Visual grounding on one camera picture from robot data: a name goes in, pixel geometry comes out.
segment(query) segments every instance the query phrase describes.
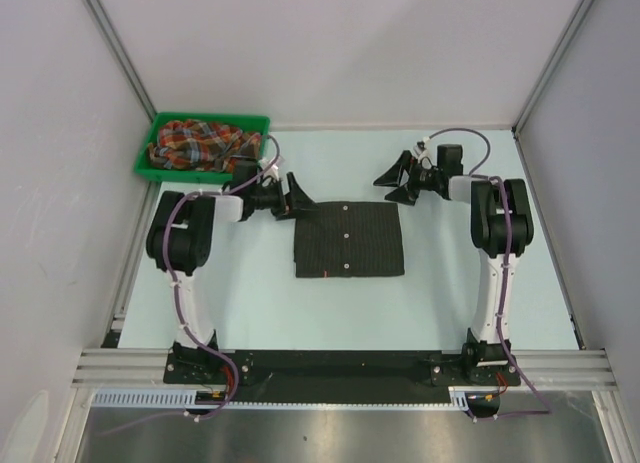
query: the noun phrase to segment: white wall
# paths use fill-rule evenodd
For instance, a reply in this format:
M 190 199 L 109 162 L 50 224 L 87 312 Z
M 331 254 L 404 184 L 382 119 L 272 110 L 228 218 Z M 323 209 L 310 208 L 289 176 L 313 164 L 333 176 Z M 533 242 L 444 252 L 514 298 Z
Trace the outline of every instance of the white wall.
M 590 347 L 640 428 L 640 0 L 600 0 L 522 134 Z
M 40 462 L 106 324 L 148 120 L 81 0 L 0 1 L 0 454 L 46 390 Z
M 103 0 L 161 111 L 510 128 L 578 0 Z

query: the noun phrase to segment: folded black garment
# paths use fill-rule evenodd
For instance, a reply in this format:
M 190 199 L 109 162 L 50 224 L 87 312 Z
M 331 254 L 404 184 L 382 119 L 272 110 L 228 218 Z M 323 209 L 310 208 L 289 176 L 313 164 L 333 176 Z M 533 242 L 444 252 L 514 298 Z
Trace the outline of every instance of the folded black garment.
M 395 203 L 332 201 L 296 220 L 293 260 L 298 278 L 404 275 Z

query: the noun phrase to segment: plaid cloth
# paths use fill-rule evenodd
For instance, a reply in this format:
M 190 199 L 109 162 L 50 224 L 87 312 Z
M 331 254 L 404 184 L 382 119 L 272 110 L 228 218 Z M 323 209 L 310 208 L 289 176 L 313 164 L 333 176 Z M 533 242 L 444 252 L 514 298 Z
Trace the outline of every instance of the plaid cloth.
M 262 135 L 200 120 L 173 120 L 149 143 L 151 166 L 167 170 L 233 172 L 236 158 L 259 158 Z

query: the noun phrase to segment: crumpled plaid shirt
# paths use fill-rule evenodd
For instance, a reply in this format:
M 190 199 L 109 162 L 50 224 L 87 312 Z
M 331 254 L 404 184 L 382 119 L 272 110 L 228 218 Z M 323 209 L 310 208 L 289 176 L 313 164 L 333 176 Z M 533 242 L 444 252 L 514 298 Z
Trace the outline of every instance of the crumpled plaid shirt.
M 167 170 L 233 172 L 236 158 L 260 157 L 262 135 L 222 123 L 173 120 L 149 143 L 149 160 Z

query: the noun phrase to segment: striped fabric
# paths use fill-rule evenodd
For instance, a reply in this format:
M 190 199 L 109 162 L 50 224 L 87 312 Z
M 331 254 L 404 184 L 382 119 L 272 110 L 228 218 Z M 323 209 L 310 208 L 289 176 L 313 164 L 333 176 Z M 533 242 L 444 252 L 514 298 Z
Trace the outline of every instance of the striped fabric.
M 167 170 L 233 172 L 237 158 L 259 158 L 262 136 L 200 120 L 173 120 L 149 143 L 149 161 Z
M 404 275 L 402 230 L 395 203 L 333 201 L 296 220 L 298 278 Z

